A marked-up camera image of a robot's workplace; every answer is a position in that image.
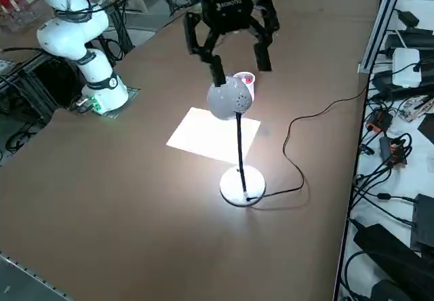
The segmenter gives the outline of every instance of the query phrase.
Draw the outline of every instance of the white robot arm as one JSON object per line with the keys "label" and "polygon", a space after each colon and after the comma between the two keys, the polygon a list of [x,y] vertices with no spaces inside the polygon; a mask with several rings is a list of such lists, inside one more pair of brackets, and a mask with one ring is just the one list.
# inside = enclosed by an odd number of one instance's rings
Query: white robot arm
{"label": "white robot arm", "polygon": [[57,11],[57,17],[37,31],[41,47],[47,52],[75,62],[87,80],[83,97],[99,114],[115,110],[128,100],[128,92],[107,57],[85,44],[104,32],[109,19],[99,5],[88,0],[45,0]]}

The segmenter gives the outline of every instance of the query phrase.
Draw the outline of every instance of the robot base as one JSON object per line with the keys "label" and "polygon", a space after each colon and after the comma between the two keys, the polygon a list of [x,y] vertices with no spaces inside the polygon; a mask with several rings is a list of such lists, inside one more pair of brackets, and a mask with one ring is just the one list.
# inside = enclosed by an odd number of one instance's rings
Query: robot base
{"label": "robot base", "polygon": [[[256,204],[265,194],[264,176],[254,167],[244,167],[246,192],[243,192],[241,176],[238,167],[226,171],[220,180],[220,192],[224,200],[237,207],[246,207]],[[259,197],[248,201],[247,198]]]}
{"label": "robot base", "polygon": [[99,115],[118,109],[128,101],[127,87],[119,76],[117,76],[117,85],[113,89],[91,89],[85,85],[81,94],[89,99],[90,104],[93,104],[93,111]]}

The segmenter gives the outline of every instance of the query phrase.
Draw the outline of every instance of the lamp base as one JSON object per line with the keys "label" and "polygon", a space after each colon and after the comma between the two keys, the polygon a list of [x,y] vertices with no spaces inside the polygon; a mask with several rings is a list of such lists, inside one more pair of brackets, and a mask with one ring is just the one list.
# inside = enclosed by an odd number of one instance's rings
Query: lamp base
{"label": "lamp base", "polygon": [[[237,207],[245,207],[256,204],[265,194],[264,176],[254,167],[244,167],[246,192],[243,192],[241,175],[238,167],[232,167],[226,171],[220,180],[220,192],[224,200]],[[259,197],[248,201],[248,197]]]}

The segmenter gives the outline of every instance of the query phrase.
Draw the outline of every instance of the cup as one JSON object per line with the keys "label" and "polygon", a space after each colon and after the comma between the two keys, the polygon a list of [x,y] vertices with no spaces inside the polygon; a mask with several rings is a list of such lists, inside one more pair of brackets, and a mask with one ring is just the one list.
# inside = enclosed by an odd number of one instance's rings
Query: cup
{"label": "cup", "polygon": [[255,75],[249,72],[240,72],[234,75],[234,77],[241,79],[241,81],[247,86],[249,89],[250,95],[252,96],[252,100],[255,100]]}

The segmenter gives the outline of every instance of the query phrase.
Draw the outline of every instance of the lamp head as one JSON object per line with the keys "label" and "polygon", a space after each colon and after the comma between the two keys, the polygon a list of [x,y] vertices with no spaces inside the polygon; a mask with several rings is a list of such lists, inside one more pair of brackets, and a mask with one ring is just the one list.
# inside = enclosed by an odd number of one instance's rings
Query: lamp head
{"label": "lamp head", "polygon": [[222,120],[235,118],[235,113],[244,114],[252,105],[252,95],[241,79],[226,76],[226,83],[216,87],[211,84],[207,96],[211,113]]}

